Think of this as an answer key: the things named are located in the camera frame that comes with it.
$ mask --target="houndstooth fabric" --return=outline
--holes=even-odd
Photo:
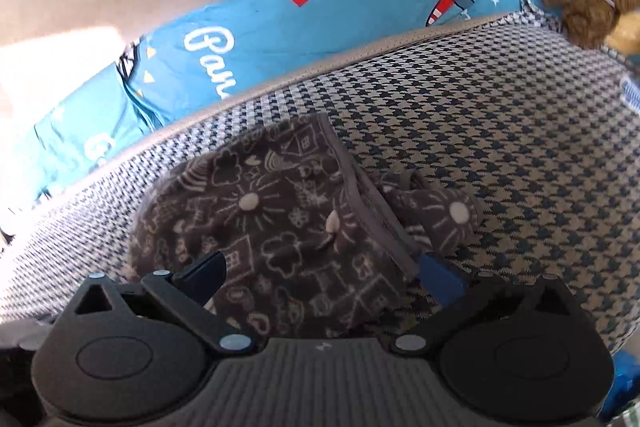
[[[542,17],[365,60],[149,147],[17,237],[0,259],[0,319],[61,310],[89,272],[117,279],[132,215],[161,172],[256,124],[326,112],[364,169],[420,169],[483,201],[480,240],[454,261],[513,282],[560,275],[617,349],[640,317],[640,119],[620,101],[624,66],[570,45]],[[404,304],[369,331],[434,309],[418,288]]]

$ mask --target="metal screw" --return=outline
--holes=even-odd
[[[220,347],[228,351],[242,351],[243,349],[251,346],[251,343],[252,340],[248,336],[240,333],[227,335],[226,337],[222,337],[219,341]]]
[[[427,345],[427,341],[418,335],[403,335],[396,338],[396,347],[403,351],[418,351]]]

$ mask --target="white star print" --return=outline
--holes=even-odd
[[[55,120],[57,122],[62,120],[62,115],[65,113],[65,108],[59,105],[55,108],[51,113],[51,120]]]

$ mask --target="bed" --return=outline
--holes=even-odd
[[[610,350],[640,317],[640,120],[623,63],[572,46],[531,4],[385,38],[158,130],[41,206],[0,258],[0,320],[55,313],[92,271],[121,280],[132,215],[168,168],[257,125],[327,113],[368,171],[418,169],[485,207],[452,261],[511,282],[560,276]],[[367,333],[434,311],[420,288]]]
[[[163,126],[318,60],[519,7],[520,0],[225,0],[196,10],[143,35],[33,126],[15,149],[4,204],[24,209],[55,197]]]

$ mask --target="blue bed sheet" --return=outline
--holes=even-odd
[[[34,126],[16,150],[23,199],[59,192],[158,126],[316,60],[519,8],[520,0],[225,0],[193,11],[141,37],[129,78],[112,64]]]

